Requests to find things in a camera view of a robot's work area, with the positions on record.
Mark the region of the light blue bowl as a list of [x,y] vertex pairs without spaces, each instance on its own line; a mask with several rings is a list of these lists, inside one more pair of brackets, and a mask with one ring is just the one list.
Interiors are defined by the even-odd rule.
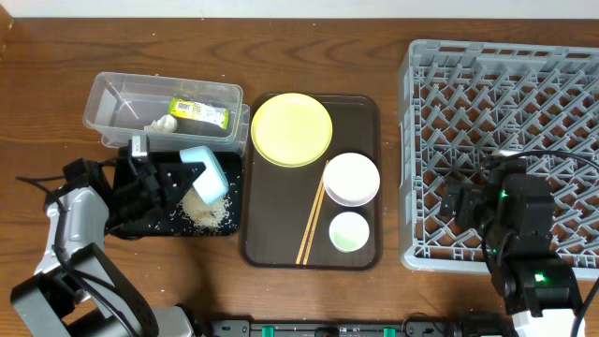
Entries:
[[185,164],[202,163],[205,170],[193,182],[193,187],[203,202],[211,206],[228,192],[228,180],[216,159],[207,146],[197,146],[180,151],[180,158]]

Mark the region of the pile of rice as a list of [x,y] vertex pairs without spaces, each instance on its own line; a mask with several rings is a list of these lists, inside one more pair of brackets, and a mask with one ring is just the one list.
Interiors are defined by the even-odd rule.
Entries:
[[216,230],[229,221],[230,205],[229,196],[208,205],[194,188],[190,188],[176,205],[175,215],[195,229]]

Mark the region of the white tissue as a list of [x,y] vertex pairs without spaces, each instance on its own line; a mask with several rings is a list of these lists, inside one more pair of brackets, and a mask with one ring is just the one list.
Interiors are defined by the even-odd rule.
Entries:
[[150,125],[144,126],[143,130],[154,133],[174,133],[177,129],[177,126],[177,119],[172,115],[167,114],[158,120],[152,121]]

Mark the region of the yellow green snack wrapper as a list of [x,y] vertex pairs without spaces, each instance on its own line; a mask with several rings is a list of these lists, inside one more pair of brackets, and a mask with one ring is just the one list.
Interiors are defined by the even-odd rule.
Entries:
[[221,129],[228,128],[229,110],[209,104],[173,98],[168,108],[168,114],[175,118],[209,123]]

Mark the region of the pink white bowl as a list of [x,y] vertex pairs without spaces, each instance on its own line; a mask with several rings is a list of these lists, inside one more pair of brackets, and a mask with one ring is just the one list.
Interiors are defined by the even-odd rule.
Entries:
[[360,207],[375,198],[381,178],[374,162],[363,154],[344,153],[329,161],[324,170],[328,196],[344,207]]

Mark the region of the small white green cup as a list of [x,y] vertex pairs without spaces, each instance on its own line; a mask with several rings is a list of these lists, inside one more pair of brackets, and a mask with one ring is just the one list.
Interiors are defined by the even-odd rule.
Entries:
[[362,248],[370,236],[366,219],[357,212],[342,212],[329,225],[329,239],[342,253],[352,253]]

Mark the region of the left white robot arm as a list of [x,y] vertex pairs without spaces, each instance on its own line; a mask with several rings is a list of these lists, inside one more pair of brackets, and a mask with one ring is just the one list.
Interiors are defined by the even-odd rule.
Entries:
[[154,309],[105,253],[105,238],[154,227],[206,170],[176,152],[120,154],[64,166],[64,184],[46,189],[46,251],[10,303],[35,336],[196,336],[181,306]]

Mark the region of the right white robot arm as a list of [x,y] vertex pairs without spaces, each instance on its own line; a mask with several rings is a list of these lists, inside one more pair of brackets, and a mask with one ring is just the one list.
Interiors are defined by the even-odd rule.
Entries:
[[555,200],[523,158],[495,158],[481,184],[445,180],[440,214],[477,231],[491,282],[518,336],[581,336],[573,268],[551,249]]

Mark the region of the clear plastic waste bin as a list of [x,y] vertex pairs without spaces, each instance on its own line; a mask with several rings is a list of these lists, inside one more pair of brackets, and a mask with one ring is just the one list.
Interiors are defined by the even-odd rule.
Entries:
[[[173,98],[229,110],[228,128],[176,118],[174,133],[146,132],[143,127],[168,114]],[[102,72],[95,78],[83,124],[102,135],[102,144],[120,148],[135,135],[145,135],[153,150],[183,150],[200,145],[214,152],[243,155],[248,140],[250,108],[236,84],[149,75]]]

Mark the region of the grey dishwasher rack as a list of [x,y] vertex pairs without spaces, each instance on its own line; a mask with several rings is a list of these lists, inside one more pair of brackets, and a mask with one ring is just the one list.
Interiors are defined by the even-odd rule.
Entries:
[[399,70],[399,126],[406,268],[485,273],[479,235],[439,213],[445,178],[482,183],[490,156],[524,152],[555,198],[551,248],[596,279],[596,49],[416,40]]

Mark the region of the yellow plate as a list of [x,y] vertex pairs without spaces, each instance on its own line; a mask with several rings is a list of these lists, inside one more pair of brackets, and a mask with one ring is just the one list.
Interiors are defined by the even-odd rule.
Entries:
[[333,124],[328,110],[315,98],[286,93],[260,105],[250,133],[264,159],[280,167],[298,168],[313,163],[326,151]]

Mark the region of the wooden chopstick left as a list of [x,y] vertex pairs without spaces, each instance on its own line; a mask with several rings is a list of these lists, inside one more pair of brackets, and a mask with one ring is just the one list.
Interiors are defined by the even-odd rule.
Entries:
[[318,184],[318,187],[317,187],[317,191],[316,191],[316,194],[314,196],[314,202],[313,202],[313,205],[312,205],[309,217],[308,217],[308,221],[307,221],[307,224],[305,226],[303,237],[302,237],[302,240],[301,240],[301,243],[300,243],[300,246],[299,246],[299,251],[298,251],[298,254],[297,254],[297,257],[296,257],[296,264],[297,265],[306,266],[306,265],[302,265],[301,260],[303,259],[303,255],[304,255],[304,252],[305,252],[305,249],[306,249],[306,245],[307,245],[307,241],[308,241],[308,237],[309,237],[311,223],[313,222],[314,209],[315,209],[315,206],[316,206],[316,201],[318,199],[318,195],[319,195],[321,186],[324,187],[324,175],[321,175],[321,178],[320,178],[320,181],[319,181],[319,184]]

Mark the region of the wooden chopstick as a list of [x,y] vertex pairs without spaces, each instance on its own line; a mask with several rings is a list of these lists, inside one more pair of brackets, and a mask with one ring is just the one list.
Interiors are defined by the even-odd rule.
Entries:
[[303,237],[302,237],[302,240],[301,240],[301,243],[300,243],[300,246],[299,246],[299,251],[298,251],[298,254],[297,254],[297,257],[296,257],[296,264],[297,265],[306,266],[306,265],[302,265],[301,260],[303,259],[303,255],[304,255],[304,252],[305,252],[305,249],[306,249],[306,245],[307,245],[307,241],[308,241],[308,237],[309,237],[311,223],[313,222],[314,209],[315,209],[315,206],[316,206],[316,201],[318,199],[318,195],[319,195],[321,186],[324,187],[324,175],[321,175],[321,178],[320,178],[320,181],[319,181],[319,184],[318,184],[318,187],[317,187],[317,191],[316,191],[316,194],[314,196],[314,202],[313,202],[313,205],[312,205],[309,217],[308,217],[308,221],[307,221],[307,224],[305,226]]
[[310,232],[309,232],[309,237],[308,237],[308,241],[307,241],[307,245],[306,245],[306,249],[303,255],[303,259],[301,260],[302,265],[307,265],[308,261],[309,261],[309,257],[310,257],[310,253],[312,250],[312,245],[313,245],[313,241],[314,241],[314,236],[315,236],[315,230],[317,227],[317,222],[318,222],[318,217],[322,208],[322,203],[323,203],[323,199],[324,199],[324,194],[325,194],[325,189],[323,186],[321,186],[320,188],[320,192],[318,195],[318,199],[316,201],[316,206],[314,209],[314,216],[313,216],[313,222],[311,223],[311,227],[310,227]]

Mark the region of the wooden chopstick right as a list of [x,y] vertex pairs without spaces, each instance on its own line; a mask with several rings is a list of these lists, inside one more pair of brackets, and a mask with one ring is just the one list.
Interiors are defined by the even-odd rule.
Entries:
[[313,245],[313,241],[314,241],[314,236],[315,236],[315,230],[317,227],[317,222],[318,222],[318,217],[322,208],[322,203],[323,203],[323,199],[324,199],[324,194],[325,194],[325,189],[323,186],[321,186],[320,188],[320,192],[318,195],[318,199],[316,201],[316,206],[314,209],[314,216],[313,216],[313,222],[311,223],[311,227],[310,227],[310,232],[309,232],[309,237],[308,237],[308,241],[307,241],[307,245],[306,245],[306,249],[303,255],[303,259],[301,260],[302,265],[307,265],[308,261],[309,261],[309,257],[310,257],[310,253],[312,250],[312,245]]

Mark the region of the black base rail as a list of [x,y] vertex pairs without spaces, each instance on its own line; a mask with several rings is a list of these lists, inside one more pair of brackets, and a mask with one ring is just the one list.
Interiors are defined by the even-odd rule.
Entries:
[[445,323],[418,318],[400,323],[358,322],[212,322],[212,336],[219,337],[507,337],[516,333],[504,322],[491,318],[463,318]]

